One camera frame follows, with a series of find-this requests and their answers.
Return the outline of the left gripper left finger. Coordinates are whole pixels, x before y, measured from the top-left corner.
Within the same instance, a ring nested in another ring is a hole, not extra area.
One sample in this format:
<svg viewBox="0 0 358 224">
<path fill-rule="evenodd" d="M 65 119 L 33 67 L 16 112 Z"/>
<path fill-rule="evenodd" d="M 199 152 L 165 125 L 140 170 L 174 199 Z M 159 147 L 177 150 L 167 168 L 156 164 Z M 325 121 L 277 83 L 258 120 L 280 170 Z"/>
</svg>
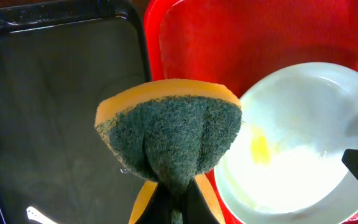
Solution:
<svg viewBox="0 0 358 224">
<path fill-rule="evenodd" d="M 147 180 L 134 204 L 134 223 L 178 223 L 178 196 L 164 184 Z"/>
</svg>

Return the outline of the light green plate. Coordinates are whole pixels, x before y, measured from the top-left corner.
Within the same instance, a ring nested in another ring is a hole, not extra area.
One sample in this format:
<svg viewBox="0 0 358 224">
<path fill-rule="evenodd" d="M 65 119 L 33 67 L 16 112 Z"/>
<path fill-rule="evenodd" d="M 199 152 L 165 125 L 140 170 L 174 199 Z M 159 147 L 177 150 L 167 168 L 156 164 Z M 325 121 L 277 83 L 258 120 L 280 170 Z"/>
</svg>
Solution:
<svg viewBox="0 0 358 224">
<path fill-rule="evenodd" d="M 278 70 L 241 97 L 242 126 L 214 168 L 242 223 L 342 223 L 358 181 L 342 163 L 358 149 L 358 72 L 313 62 Z"/>
</svg>

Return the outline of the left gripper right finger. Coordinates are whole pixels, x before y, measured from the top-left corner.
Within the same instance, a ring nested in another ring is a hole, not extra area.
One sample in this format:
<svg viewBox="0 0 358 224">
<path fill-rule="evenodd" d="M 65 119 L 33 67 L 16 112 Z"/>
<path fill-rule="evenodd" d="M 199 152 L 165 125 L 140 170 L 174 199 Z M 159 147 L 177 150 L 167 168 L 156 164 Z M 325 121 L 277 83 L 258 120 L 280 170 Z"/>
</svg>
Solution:
<svg viewBox="0 0 358 224">
<path fill-rule="evenodd" d="M 180 197 L 183 224 L 219 224 L 209 209 L 196 180 L 192 179 Z"/>
</svg>

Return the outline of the green and yellow sponge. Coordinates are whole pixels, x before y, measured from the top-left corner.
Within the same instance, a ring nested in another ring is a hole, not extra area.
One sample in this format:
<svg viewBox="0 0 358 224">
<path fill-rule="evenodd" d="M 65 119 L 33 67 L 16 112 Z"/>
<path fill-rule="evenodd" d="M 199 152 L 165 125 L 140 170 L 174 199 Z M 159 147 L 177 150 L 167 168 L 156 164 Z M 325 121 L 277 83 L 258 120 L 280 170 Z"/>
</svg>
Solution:
<svg viewBox="0 0 358 224">
<path fill-rule="evenodd" d="M 218 222 L 223 213 L 206 174 L 240 130 L 241 102 L 224 85 L 185 79 L 143 83 L 102 101 L 95 129 L 119 162 L 180 197 L 196 180 Z"/>
</svg>

